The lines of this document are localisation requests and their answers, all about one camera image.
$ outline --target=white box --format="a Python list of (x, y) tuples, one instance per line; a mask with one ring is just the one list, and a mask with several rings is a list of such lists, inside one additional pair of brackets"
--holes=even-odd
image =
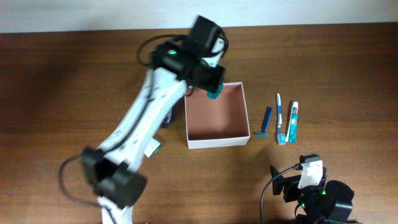
[(185, 97), (185, 121), (189, 149), (246, 145), (250, 128), (243, 84), (224, 83), (215, 100), (195, 89)]

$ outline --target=wood grain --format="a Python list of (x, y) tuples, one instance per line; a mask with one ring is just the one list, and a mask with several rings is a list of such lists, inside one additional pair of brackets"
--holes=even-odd
[[(1, 34), (1, 223), (99, 223), (100, 211), (67, 200), (61, 162), (104, 140), (144, 80), (142, 41), (187, 30)], [(352, 219), (398, 219), (398, 24), (227, 28), (227, 82), (243, 82), (251, 131), (267, 106), (299, 102), (298, 143), (252, 136), (247, 146), (188, 150), (183, 111), (156, 138), (163, 148), (140, 172), (148, 186), (137, 223), (256, 223), (269, 165), (321, 155), (328, 180), (354, 191)], [(275, 131), (276, 118), (268, 133)], [(76, 196), (95, 199), (77, 164)], [(294, 203), (267, 193), (266, 220), (292, 219)]]

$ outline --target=black cable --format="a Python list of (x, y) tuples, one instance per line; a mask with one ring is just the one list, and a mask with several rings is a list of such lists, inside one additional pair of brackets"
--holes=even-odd
[(113, 224), (116, 224), (116, 220), (114, 219), (112, 213), (111, 213), (111, 209), (106, 207), (106, 206), (102, 206), (97, 202), (92, 202), (89, 200), (84, 200), (84, 199), (79, 199), (79, 198), (75, 198), (74, 196), (72, 196), (69, 191), (67, 190), (67, 188), (65, 187), (65, 183), (63, 182), (63, 171), (65, 170), (66, 166), (74, 161), (77, 161), (80, 159), (80, 155), (77, 156), (72, 156), (71, 158), (65, 160), (62, 162), (60, 169), (58, 170), (58, 182), (59, 182), (59, 186), (60, 186), (60, 190), (62, 192), (62, 194), (64, 194), (64, 196), (66, 196), (66, 198), (69, 198), (70, 200), (74, 201), (74, 202), (78, 202), (82, 205), (89, 205), (92, 207), (96, 207), (96, 208), (105, 208), (105, 210), (108, 212), (109, 217), (111, 217), (111, 220), (113, 222)]
[(225, 35), (225, 32), (222, 30), (222, 28), (220, 28), (220, 33), (221, 33), (221, 38), (224, 41), (224, 47), (222, 50), (220, 50), (219, 52), (210, 52), (208, 55), (203, 56), (203, 57), (214, 57), (216, 55), (218, 55), (219, 53), (223, 52), (221, 57), (224, 57), (225, 52), (228, 50), (229, 48), (229, 40)]
[(301, 207), (301, 205), (296, 205), (296, 208), (294, 209), (294, 218), (296, 219), (297, 218), (297, 215), (296, 215), (296, 213), (297, 213), (297, 209), (299, 209), (299, 207)]
[(117, 150), (119, 147), (121, 147), (131, 136), (131, 134), (134, 132), (134, 130), (136, 129), (137, 125), (139, 124), (141, 118), (144, 116), (149, 103), (154, 100), (152, 99), (152, 94), (154, 92), (154, 85), (155, 85), (155, 71), (154, 69), (152, 69), (152, 72), (150, 73), (150, 90), (149, 90), (149, 94), (147, 97), (147, 101), (145, 102), (144, 108), (141, 110), (141, 112), (139, 113), (136, 122), (134, 122), (134, 124), (131, 126), (129, 132), (122, 138), (122, 140), (120, 140), (118, 143), (116, 143), (114, 146), (112, 146), (112, 148), (108, 149), (108, 150), (104, 150), (103, 155), (111, 152), (111, 151), (115, 151)]
[(147, 66), (147, 67), (148, 67), (148, 66), (150, 65), (150, 62), (144, 62), (144, 61), (141, 59), (141, 51), (142, 51), (143, 48), (144, 48), (147, 44), (149, 44), (150, 42), (152, 42), (152, 41), (154, 41), (154, 40), (157, 40), (157, 39), (161, 39), (161, 38), (167, 38), (167, 37), (173, 37), (173, 38), (174, 38), (174, 41), (178, 41), (178, 40), (180, 40), (180, 39), (183, 39), (183, 37), (186, 37), (186, 35), (165, 34), (165, 35), (158, 35), (158, 36), (155, 36), (155, 37), (152, 37), (152, 38), (150, 38), (150, 39), (145, 40), (145, 41), (138, 47), (138, 49), (137, 49), (137, 53), (136, 53), (137, 61), (138, 61), (141, 65)]
[(276, 175), (274, 178), (272, 178), (270, 181), (268, 181), (267, 185), (264, 187), (264, 190), (262, 191), (262, 194), (261, 194), (261, 201), (260, 201), (260, 220), (261, 220), (261, 224), (264, 224), (264, 217), (263, 217), (263, 214), (262, 214), (262, 202), (264, 201), (264, 195), (266, 194), (266, 191), (267, 191), (268, 187), (270, 186), (270, 184), (274, 180), (276, 180), (276, 178), (278, 178), (278, 177), (282, 176), (283, 174), (285, 174), (285, 173), (287, 173), (289, 171), (292, 171), (294, 169), (297, 169), (297, 165), (294, 165), (294, 166), (282, 171), (280, 174)]

